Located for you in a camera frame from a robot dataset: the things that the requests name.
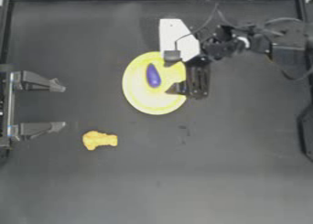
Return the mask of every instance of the black table surface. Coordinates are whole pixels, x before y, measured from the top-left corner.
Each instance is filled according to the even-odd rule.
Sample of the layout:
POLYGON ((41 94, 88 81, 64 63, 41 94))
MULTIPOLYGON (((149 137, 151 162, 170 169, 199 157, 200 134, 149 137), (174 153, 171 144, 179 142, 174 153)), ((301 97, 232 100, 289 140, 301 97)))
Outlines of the black table surface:
MULTIPOLYGON (((127 64, 157 50, 159 19, 196 27, 211 8, 203 0, 14 3, 6 62, 67 87, 18 93, 16 122, 67 127, 14 144, 0 168, 1 224, 311 223, 313 165, 295 128, 305 81, 244 53, 211 65, 208 98, 167 115, 137 112, 123 97, 127 64), (119 146, 87 151, 89 130, 115 133, 119 146)), ((243 21, 295 16, 289 0, 220 10, 243 21)))

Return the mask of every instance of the yellow plate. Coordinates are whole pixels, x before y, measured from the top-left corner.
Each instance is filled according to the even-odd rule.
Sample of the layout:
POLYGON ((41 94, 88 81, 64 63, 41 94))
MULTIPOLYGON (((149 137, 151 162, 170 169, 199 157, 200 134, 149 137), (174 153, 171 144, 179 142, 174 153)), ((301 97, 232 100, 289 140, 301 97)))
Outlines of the yellow plate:
POLYGON ((127 101, 141 112, 162 115, 172 112, 186 101, 186 96, 167 94, 175 82, 186 80, 186 69, 182 62, 171 67, 163 66, 160 52, 148 52, 129 63, 121 77, 121 90, 127 101), (147 67, 152 64, 159 72, 162 84, 151 88, 147 82, 147 67))

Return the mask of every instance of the purple object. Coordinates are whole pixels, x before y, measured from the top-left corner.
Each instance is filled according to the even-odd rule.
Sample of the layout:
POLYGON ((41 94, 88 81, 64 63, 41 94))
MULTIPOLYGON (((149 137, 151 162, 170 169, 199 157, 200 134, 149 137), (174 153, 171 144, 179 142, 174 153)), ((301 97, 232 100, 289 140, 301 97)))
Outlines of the purple object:
POLYGON ((147 81, 151 88, 157 88, 162 84, 159 72, 152 64, 148 64, 147 67, 147 81))

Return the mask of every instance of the cable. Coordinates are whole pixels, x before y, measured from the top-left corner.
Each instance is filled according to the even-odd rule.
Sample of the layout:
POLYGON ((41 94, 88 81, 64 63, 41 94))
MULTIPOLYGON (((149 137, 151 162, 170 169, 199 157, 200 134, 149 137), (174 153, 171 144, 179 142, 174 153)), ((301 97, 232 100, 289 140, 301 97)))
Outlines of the cable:
POLYGON ((293 21, 293 22, 302 22, 302 20, 299 20, 295 17, 278 17, 274 19, 267 20, 263 24, 267 26, 270 24, 278 23, 278 22, 283 22, 283 21, 293 21))
POLYGON ((184 36, 179 37, 179 38, 175 40, 175 42, 174 42, 174 43, 175 43, 175 50, 178 50, 178 41, 179 41, 180 39, 183 39, 184 37, 187 37, 187 36, 190 36, 190 35, 194 35, 198 31, 200 31, 203 28, 206 28, 207 24, 210 23, 210 21, 211 21, 212 18, 214 18, 215 12, 216 12, 216 10, 218 10, 218 6, 219 6, 219 4, 215 4, 215 5, 214 5, 212 11, 211 11, 211 13, 210 13, 210 15, 208 15, 208 18, 207 18, 206 22, 203 23, 203 25, 200 25, 191 33, 186 34, 184 36))
POLYGON ((313 66, 309 68, 309 70, 299 76, 299 77, 294 77, 291 76, 286 70, 283 68, 281 68, 279 66, 277 66, 279 69, 279 72, 282 73, 283 77, 290 80, 290 81, 301 81, 303 79, 306 79, 309 77, 310 74, 313 74, 313 66))

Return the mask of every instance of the yellow toy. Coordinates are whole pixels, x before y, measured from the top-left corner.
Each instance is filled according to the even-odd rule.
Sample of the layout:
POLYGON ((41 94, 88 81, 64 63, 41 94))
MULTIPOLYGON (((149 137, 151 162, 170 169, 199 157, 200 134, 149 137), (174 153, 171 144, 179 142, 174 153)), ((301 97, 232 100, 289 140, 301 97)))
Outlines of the yellow toy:
POLYGON ((83 135, 83 144, 88 150, 103 145, 117 146, 117 135, 89 131, 83 135))

